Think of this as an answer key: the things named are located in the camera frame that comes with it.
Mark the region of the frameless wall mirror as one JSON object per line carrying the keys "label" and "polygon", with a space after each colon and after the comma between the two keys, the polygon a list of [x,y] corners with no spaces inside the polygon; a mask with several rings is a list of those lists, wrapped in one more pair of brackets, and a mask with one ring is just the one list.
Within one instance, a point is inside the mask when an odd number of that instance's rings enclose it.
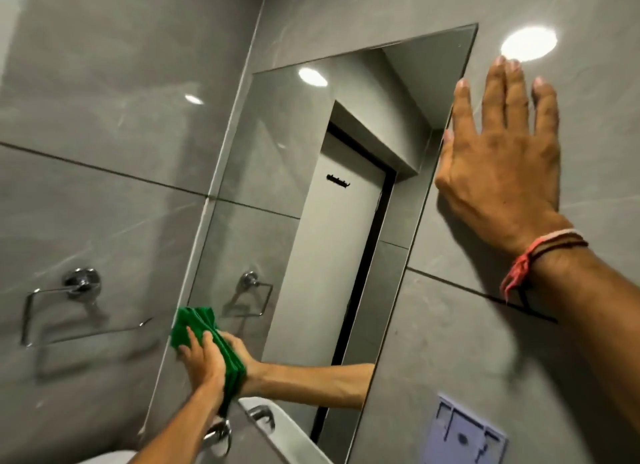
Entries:
{"label": "frameless wall mirror", "polygon": [[188,308],[274,369],[376,363],[478,24],[253,75]]}

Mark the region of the person's left forearm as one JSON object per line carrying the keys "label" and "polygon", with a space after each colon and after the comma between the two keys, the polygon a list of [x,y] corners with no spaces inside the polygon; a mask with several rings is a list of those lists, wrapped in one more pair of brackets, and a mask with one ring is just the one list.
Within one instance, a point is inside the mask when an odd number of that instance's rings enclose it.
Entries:
{"label": "person's left forearm", "polygon": [[170,423],[127,464],[194,464],[223,401],[223,379],[200,385]]}

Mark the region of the grey flush plate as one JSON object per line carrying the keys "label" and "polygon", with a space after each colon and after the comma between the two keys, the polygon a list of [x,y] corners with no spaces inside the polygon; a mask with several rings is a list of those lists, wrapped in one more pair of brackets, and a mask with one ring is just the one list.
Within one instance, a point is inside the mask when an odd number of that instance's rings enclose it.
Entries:
{"label": "grey flush plate", "polygon": [[439,394],[420,464],[502,464],[508,443],[498,427]]}

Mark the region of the green cleaning cloth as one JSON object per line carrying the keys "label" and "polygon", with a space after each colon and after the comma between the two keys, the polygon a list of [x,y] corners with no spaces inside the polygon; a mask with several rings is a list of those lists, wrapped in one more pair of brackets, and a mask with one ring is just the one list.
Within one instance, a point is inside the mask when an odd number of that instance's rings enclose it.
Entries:
{"label": "green cleaning cloth", "polygon": [[203,333],[209,331],[212,334],[212,341],[223,357],[226,368],[225,386],[218,416],[226,419],[229,407],[241,389],[246,376],[246,367],[230,343],[220,336],[212,308],[184,306],[178,309],[170,333],[170,345],[176,351],[180,346],[190,347],[188,328],[192,330],[199,343],[202,342]]}

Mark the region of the person's right forearm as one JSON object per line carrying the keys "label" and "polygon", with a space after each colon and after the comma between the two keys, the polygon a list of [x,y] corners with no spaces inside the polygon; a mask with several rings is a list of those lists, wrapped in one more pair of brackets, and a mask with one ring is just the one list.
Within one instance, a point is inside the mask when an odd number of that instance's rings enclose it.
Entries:
{"label": "person's right forearm", "polygon": [[549,251],[530,278],[640,434],[640,287],[586,247]]}

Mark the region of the white sink basin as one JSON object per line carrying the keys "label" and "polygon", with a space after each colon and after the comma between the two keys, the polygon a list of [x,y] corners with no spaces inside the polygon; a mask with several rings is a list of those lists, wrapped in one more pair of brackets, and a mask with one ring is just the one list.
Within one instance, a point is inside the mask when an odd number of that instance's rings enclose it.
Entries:
{"label": "white sink basin", "polygon": [[136,454],[137,452],[135,451],[112,451],[78,462],[77,464],[129,464]]}

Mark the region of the person's right hand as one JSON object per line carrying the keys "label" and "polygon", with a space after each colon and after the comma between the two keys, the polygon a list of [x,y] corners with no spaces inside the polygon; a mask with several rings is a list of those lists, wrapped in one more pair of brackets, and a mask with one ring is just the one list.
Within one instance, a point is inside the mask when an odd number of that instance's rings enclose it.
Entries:
{"label": "person's right hand", "polygon": [[454,191],[439,191],[479,238],[513,257],[541,237],[573,228],[559,213],[559,140],[548,143],[534,134],[534,100],[526,86],[519,61],[506,60],[506,128],[483,138],[469,83],[456,84]]}

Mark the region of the chrome faucet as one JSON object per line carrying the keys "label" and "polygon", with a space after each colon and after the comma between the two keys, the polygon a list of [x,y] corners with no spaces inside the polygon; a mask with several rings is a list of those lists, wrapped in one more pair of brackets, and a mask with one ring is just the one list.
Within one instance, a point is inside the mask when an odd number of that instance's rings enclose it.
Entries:
{"label": "chrome faucet", "polygon": [[228,419],[213,423],[203,437],[201,454],[214,458],[225,458],[232,446],[232,428]]}

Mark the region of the person's left hand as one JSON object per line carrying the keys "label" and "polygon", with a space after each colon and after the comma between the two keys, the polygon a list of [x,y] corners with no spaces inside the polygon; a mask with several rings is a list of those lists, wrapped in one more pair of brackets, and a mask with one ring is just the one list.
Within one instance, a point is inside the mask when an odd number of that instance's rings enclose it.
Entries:
{"label": "person's left hand", "polygon": [[215,400],[222,400],[226,365],[212,333],[204,331],[200,339],[191,327],[186,327],[189,344],[178,348],[193,391],[202,390]]}

